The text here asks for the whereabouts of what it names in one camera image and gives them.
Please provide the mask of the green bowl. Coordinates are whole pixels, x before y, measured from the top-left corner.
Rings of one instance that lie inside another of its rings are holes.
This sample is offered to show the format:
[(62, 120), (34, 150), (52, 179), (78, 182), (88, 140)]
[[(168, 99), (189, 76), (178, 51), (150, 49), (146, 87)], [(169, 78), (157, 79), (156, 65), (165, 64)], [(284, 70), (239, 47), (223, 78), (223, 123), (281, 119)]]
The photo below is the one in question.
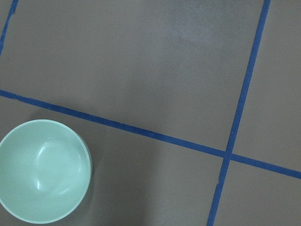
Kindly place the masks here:
[(12, 129), (0, 143), (0, 202), (14, 217), (53, 223), (84, 199), (93, 172), (80, 135), (52, 120), (32, 120)]

